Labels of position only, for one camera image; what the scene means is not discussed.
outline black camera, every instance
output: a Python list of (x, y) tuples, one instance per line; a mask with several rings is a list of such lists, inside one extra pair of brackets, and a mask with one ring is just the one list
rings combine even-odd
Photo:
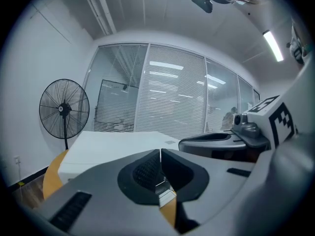
[(212, 3), (210, 0), (191, 0), (195, 4), (197, 4), (200, 8), (202, 8), (205, 12), (212, 12)]

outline fan grille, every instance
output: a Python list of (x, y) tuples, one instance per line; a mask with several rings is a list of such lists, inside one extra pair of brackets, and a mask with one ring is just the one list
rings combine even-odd
[(45, 129), (56, 138), (64, 139), (63, 116), (60, 106), (67, 104), (71, 109), (66, 119), (66, 137), (77, 135), (84, 128), (89, 118), (90, 105), (83, 88), (72, 80), (54, 81), (44, 91), (40, 104), (39, 116)]

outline ceiling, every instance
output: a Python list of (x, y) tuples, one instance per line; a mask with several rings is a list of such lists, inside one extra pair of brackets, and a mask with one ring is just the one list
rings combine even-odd
[[(191, 0), (106, 2), (117, 31), (163, 30), (194, 38), (236, 59), (261, 83), (282, 76), (294, 77), (298, 72), (285, 47), (291, 39), (290, 13), (279, 0), (261, 0), (258, 5), (214, 2), (211, 14)], [(91, 10), (88, 10), (86, 0), (67, 3), (70, 11), (94, 39), (103, 36), (97, 21), (92, 18)], [(266, 30), (273, 33), (284, 61), (276, 61), (262, 35)]]

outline baseboard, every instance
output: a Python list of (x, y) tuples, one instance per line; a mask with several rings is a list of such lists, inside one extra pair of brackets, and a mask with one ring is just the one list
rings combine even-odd
[(41, 175), (45, 174), (47, 168), (48, 167), (46, 167), (46, 168), (44, 168), (44, 169), (42, 169), (42, 170), (40, 170), (40, 171), (30, 175), (30, 176), (24, 178), (23, 180), (21, 180), (21, 181), (15, 183), (15, 184), (9, 186), (8, 187), (9, 192), (13, 192), (13, 191), (17, 190), (18, 188), (20, 188), (20, 186), (23, 186), (23, 185), (33, 181), (34, 179), (40, 177)]

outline floor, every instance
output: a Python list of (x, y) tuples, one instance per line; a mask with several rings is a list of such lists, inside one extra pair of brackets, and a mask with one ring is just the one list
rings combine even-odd
[(43, 196), (43, 180), (45, 175), (34, 179), (33, 181), (23, 185), (15, 190), (12, 195), (17, 202), (22, 202), (31, 209), (37, 208), (44, 201)]

